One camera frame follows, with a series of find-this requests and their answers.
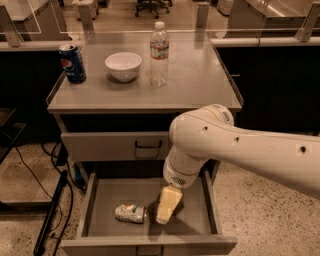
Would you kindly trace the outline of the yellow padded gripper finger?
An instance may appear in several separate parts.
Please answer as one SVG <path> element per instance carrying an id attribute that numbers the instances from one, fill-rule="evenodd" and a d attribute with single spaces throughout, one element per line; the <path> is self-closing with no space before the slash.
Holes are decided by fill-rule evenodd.
<path id="1" fill-rule="evenodd" d="M 163 187 L 160 193 L 156 222 L 163 225 L 167 224 L 181 198 L 182 192 L 180 189 L 173 186 Z"/>

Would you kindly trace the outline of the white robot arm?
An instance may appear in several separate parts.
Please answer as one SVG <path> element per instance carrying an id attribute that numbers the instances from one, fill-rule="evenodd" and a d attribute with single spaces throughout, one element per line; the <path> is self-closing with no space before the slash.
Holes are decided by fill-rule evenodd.
<path id="1" fill-rule="evenodd" d="M 169 222 L 182 191 L 209 160 L 228 162 L 320 199 L 320 138 L 238 128 L 219 104 L 177 116 L 170 124 L 172 147 L 163 176 L 156 221 Z"/>

